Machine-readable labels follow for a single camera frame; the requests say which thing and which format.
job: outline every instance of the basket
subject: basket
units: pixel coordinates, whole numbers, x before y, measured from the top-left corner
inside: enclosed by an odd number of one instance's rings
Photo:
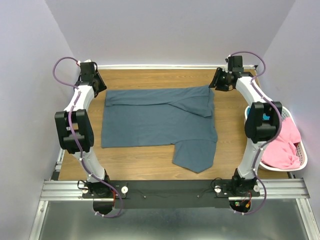
[[[244,111],[244,123],[246,123],[246,120],[247,120],[247,117],[248,117],[247,112],[248,112],[249,108],[250,107],[247,106],[245,111]],[[282,107],[281,116],[282,116],[282,120],[284,120],[285,118],[291,118],[293,123],[296,124],[294,119],[293,119],[293,117],[292,117],[292,115],[291,115],[291,113],[284,106]],[[305,147],[304,147],[304,144],[303,144],[302,141],[299,142],[297,147],[296,147],[296,155],[300,159],[300,167],[299,168],[295,168],[295,169],[279,169],[279,168],[276,168],[276,167],[265,165],[263,162],[260,162],[259,168],[270,170],[270,171],[276,171],[276,172],[292,172],[292,171],[299,171],[301,169],[304,169],[305,166],[307,165],[308,157],[307,157],[306,150],[305,150]]]

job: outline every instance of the pink cloth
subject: pink cloth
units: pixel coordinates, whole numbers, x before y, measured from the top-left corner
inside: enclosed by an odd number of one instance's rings
[[[297,169],[300,159],[295,144],[301,142],[301,135],[290,117],[282,121],[279,136],[265,149],[262,162],[278,169]]]

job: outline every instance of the black mounting plate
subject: black mounting plate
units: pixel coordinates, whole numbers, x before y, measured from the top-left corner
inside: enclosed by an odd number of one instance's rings
[[[212,180],[126,180],[110,181],[128,187],[125,209],[229,208],[228,198],[216,197]],[[115,208],[120,201],[115,201]]]
[[[117,181],[117,180],[111,181],[110,180],[108,183],[119,192],[120,196],[123,199],[125,199],[127,197],[126,193],[122,193],[121,192],[121,189],[123,187],[128,187],[128,183],[126,181]],[[82,198],[83,199],[101,199],[101,197],[99,195],[97,195],[96,193],[94,193],[94,192],[82,193]],[[113,193],[110,192],[110,194],[109,194],[109,196],[107,198],[113,198]]]
[[[215,195],[217,198],[230,198],[230,197],[245,197],[247,192],[233,192],[232,191],[232,181],[230,179],[217,179],[214,180],[214,187],[220,188],[220,192],[216,192]],[[254,190],[250,191],[252,197],[259,197],[260,192]]]

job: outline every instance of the wooden surface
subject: wooden surface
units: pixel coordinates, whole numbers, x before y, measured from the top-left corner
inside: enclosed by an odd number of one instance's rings
[[[208,85],[215,70],[100,70],[108,90],[188,88]],[[245,151],[244,111],[247,103],[236,91],[214,91],[215,127],[218,142],[213,166],[201,173],[172,163],[174,145],[101,148],[101,129],[106,93],[95,98],[88,115],[94,131],[94,151],[112,180],[195,180],[228,179],[234,174]],[[287,178],[285,172],[259,170],[263,179]],[[77,160],[65,153],[59,180],[85,180]]]

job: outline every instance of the lavender wall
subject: lavender wall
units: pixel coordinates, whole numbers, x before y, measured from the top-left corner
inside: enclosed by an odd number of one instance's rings
[[[72,52],[44,0],[1,1],[0,23],[0,239],[26,240],[58,156],[54,114],[72,95],[52,66]],[[58,74],[74,82],[76,66]]]
[[[320,226],[320,1],[297,0],[264,55],[264,92],[279,100],[294,117],[308,156],[303,177]]]
[[[112,64],[223,64],[263,55],[294,0],[46,0],[74,55]],[[256,63],[254,57],[245,64]]]

